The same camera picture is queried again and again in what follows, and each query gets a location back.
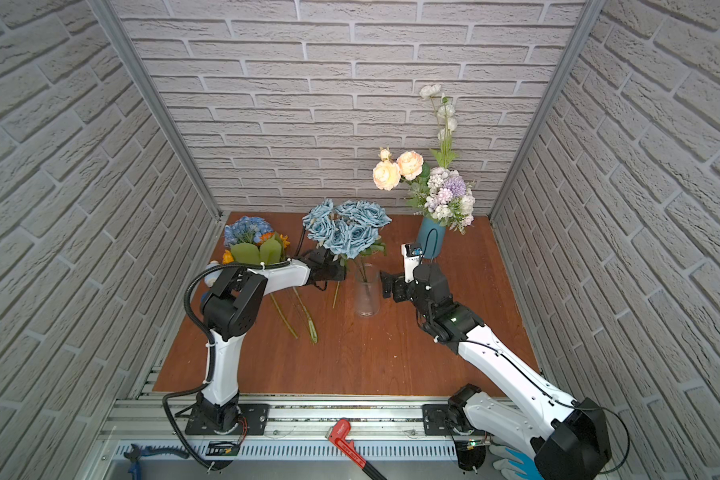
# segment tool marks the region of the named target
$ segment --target gray brick wallpaper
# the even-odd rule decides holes
[[[720,478],[720,0],[608,1],[494,227],[544,373],[631,430],[624,476]]]
[[[456,164],[487,213],[581,0],[115,0],[225,210],[304,211],[373,197],[378,148],[429,158],[418,92],[455,96]]]
[[[210,222],[86,2],[0,0],[0,479],[74,477]]]

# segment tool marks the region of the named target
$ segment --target glass vase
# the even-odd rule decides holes
[[[355,262],[355,313],[372,316],[382,307],[382,281],[373,264]]]

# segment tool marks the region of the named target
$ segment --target blue pliers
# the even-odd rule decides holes
[[[131,480],[141,480],[141,465],[139,465],[139,458],[150,457],[153,455],[162,455],[163,453],[168,455],[180,456],[182,458],[189,458],[190,454],[180,450],[178,448],[152,448],[144,447],[139,448],[135,443],[130,444],[130,452],[125,452],[123,456],[130,460],[130,468],[128,473],[130,474]]]

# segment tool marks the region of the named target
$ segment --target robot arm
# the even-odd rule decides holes
[[[197,394],[196,400],[197,408],[215,431],[229,432],[237,424],[240,350],[264,295],[292,286],[344,280],[345,276],[344,266],[324,248],[310,250],[277,268],[233,266],[221,270],[200,308],[216,348],[214,380]],[[210,351],[208,355],[206,365],[210,364]]]
[[[382,273],[384,296],[414,304],[419,325],[435,342],[476,366],[522,411],[494,402],[475,386],[449,401],[454,429],[490,432],[533,458],[547,480],[591,480],[610,460],[605,414],[586,398],[582,403],[510,351],[472,310],[453,300],[438,264],[422,264],[418,244],[402,246],[405,272]]]

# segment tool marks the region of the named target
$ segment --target red pipe wrench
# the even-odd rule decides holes
[[[362,468],[365,475],[369,476],[373,480],[387,480],[387,478],[379,473],[370,462],[366,462],[365,458],[355,451],[354,440],[347,442],[347,434],[350,429],[351,427],[349,426],[349,421],[346,418],[342,418],[336,422],[336,425],[334,425],[333,428],[331,428],[331,431],[328,432],[326,438],[330,441],[330,443],[344,452],[344,455],[348,456],[355,464],[357,464],[357,466]]]

